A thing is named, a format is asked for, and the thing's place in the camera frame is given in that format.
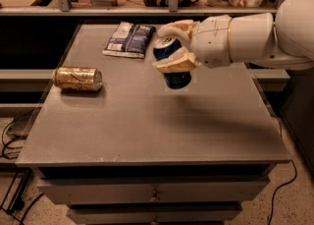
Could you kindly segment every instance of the gold can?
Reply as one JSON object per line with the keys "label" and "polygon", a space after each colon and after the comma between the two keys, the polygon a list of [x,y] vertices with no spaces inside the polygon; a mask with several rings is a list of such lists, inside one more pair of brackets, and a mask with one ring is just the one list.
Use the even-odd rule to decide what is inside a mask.
{"label": "gold can", "polygon": [[53,72],[53,84],[64,89],[98,91],[102,86],[102,75],[95,68],[60,67]]}

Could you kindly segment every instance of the speckled floor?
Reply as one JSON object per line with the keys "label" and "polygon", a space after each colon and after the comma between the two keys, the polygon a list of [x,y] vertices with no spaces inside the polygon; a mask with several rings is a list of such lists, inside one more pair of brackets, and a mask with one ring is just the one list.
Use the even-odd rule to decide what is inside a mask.
{"label": "speckled floor", "polygon": [[[10,119],[0,119],[0,131]],[[306,165],[285,125],[274,119],[274,124],[282,130],[282,137],[297,168],[297,178],[291,184],[278,190],[274,204],[272,225],[312,225],[314,224],[314,178],[309,174]],[[243,212],[234,220],[226,221],[225,225],[266,225],[271,213],[271,200],[274,190],[294,176],[291,163],[279,164],[271,172],[270,184],[253,200],[242,203]],[[0,199],[9,186],[13,175],[0,173]],[[37,177],[29,182],[23,199],[26,206],[14,215],[22,218],[29,204],[40,194],[36,188]],[[74,225],[66,216],[67,207],[55,205],[47,197],[42,197],[28,213],[25,225]],[[18,225],[12,217],[0,211],[0,225]]]}

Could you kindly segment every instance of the can lid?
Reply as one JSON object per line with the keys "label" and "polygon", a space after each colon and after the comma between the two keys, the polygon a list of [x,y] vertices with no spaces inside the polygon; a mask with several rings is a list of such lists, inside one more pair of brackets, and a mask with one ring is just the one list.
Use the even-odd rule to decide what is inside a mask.
{"label": "can lid", "polygon": [[94,89],[97,91],[102,87],[102,74],[98,69],[95,69]]}
{"label": "can lid", "polygon": [[155,49],[166,48],[175,42],[176,38],[173,36],[164,36],[159,38],[154,43]]}
{"label": "can lid", "polygon": [[53,81],[53,84],[55,86],[58,85],[58,81],[57,81],[57,72],[58,72],[59,68],[56,68],[53,72],[52,72],[52,81]]}

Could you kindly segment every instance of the gray table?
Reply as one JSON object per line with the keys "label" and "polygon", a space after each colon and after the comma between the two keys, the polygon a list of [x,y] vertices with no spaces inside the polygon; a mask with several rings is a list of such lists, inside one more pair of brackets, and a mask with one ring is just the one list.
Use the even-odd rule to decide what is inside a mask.
{"label": "gray table", "polygon": [[[161,166],[163,172],[171,168],[171,174],[177,172],[176,166],[189,166],[186,178],[199,166],[210,169],[223,165],[227,167],[218,169],[220,176],[226,169],[226,176],[237,174],[239,178],[243,174],[261,179],[277,163],[289,161],[275,122],[244,65],[213,70],[199,67],[191,73],[192,82],[187,87],[171,90],[153,66],[151,45],[144,60],[101,53],[116,27],[81,26],[64,65],[98,68],[104,86],[98,93],[65,92],[53,86],[18,159],[19,166],[31,167],[47,178],[42,190],[53,201],[61,202],[54,196],[57,190],[49,195],[53,186],[66,189],[73,184],[58,182],[58,175],[67,178],[67,173],[77,169],[68,178],[84,178],[81,183],[85,186],[95,182],[104,186],[108,182],[101,173],[94,184],[86,180],[97,178],[97,173],[88,174],[88,168],[115,167],[123,178],[128,168],[129,174],[136,168]],[[253,171],[240,171],[249,165]],[[64,203],[94,203],[88,197]]]}

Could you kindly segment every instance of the table surface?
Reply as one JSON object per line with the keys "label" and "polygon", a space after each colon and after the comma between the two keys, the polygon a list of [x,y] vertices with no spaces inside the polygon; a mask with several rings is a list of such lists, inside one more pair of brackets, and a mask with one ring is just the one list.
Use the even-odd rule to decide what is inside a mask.
{"label": "table surface", "polygon": [[81,26],[64,65],[98,68],[103,87],[94,93],[52,86],[18,165],[289,161],[243,64],[199,67],[187,87],[171,90],[153,66],[152,44],[144,60],[102,54],[117,26]]}

